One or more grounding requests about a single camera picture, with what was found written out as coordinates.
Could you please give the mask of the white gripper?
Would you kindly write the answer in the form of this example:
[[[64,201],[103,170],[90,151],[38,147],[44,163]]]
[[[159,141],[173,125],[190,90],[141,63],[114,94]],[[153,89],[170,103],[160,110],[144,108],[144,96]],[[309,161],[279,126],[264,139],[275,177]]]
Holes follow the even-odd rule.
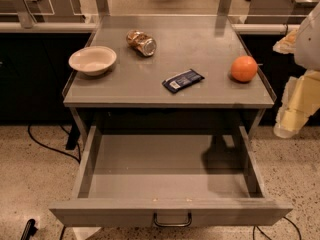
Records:
[[[320,109],[320,3],[299,29],[277,41],[273,50],[280,54],[294,53],[295,63],[308,69],[299,78],[289,78],[273,128],[276,136],[291,138]]]

